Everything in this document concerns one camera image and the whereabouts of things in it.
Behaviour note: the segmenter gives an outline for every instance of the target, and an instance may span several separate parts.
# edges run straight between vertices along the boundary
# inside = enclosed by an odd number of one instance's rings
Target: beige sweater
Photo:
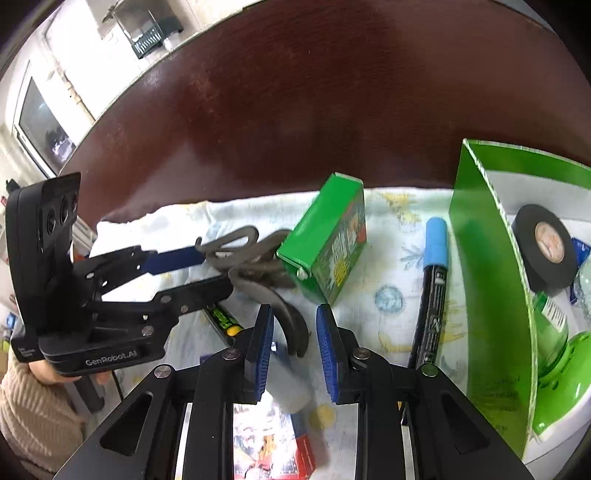
[[[65,388],[42,385],[12,353],[0,386],[0,431],[33,475],[50,479],[82,444]]]

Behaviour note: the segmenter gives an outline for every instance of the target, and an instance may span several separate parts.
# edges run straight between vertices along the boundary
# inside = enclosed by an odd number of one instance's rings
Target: white cloth
[[[141,245],[160,252],[193,245],[198,236],[209,242],[244,226],[254,225],[264,238],[279,228],[293,228],[316,192],[284,194],[227,203],[201,202],[166,206],[127,224],[101,222],[92,255]],[[441,216],[448,224],[450,272],[447,283],[444,332],[438,363],[465,392],[467,382],[467,319],[462,272],[449,222],[451,190],[408,188],[365,190],[367,245],[333,306],[339,326],[352,330],[359,344],[405,365],[413,342],[423,283],[425,223]],[[158,290],[215,275],[207,264],[152,277],[144,275],[109,293],[105,300],[147,301]],[[280,294],[304,316],[311,332],[303,359],[292,367],[307,378],[314,401],[303,411],[316,457],[313,479],[354,477],[357,430],[356,406],[335,406],[326,392],[318,341],[316,305],[297,290]],[[240,293],[224,302],[243,326],[252,326],[258,305]],[[284,341],[275,325],[275,339]],[[167,342],[166,356],[151,364],[119,372],[124,392],[129,392],[157,364],[187,368],[201,355],[225,347],[200,312],[180,318]]]

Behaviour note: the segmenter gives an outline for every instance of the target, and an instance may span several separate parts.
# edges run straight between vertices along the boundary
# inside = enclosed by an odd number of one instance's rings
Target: green box
[[[537,334],[525,267],[509,215],[538,203],[591,222],[591,169],[547,152],[464,140],[449,215],[468,321],[467,396],[523,457],[540,399]]]
[[[277,256],[304,294],[333,304],[365,242],[363,182],[333,173]]]

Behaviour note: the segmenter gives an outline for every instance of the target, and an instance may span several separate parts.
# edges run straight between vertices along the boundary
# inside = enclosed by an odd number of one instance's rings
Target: metal rivet
[[[353,350],[353,356],[357,359],[357,360],[367,360],[370,356],[371,352],[369,350],[367,350],[366,348],[356,348],[355,350]]]
[[[142,328],[142,336],[149,337],[153,333],[154,327],[152,327],[151,325],[146,325],[144,328]]]
[[[436,377],[439,373],[439,369],[433,364],[424,364],[421,367],[421,372],[425,377]]]
[[[172,371],[173,369],[168,365],[159,365],[156,367],[156,369],[154,369],[154,375],[156,378],[166,378],[170,376]]]
[[[240,356],[240,352],[238,350],[236,350],[235,348],[226,348],[222,352],[222,357],[224,358],[224,360],[235,360],[239,356]]]

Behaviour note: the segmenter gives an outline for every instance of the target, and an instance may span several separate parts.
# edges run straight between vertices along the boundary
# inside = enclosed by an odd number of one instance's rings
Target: blue marker
[[[414,332],[409,368],[433,364],[437,356],[443,324],[443,308],[447,286],[447,224],[439,217],[427,222],[425,254],[423,259],[423,295]]]

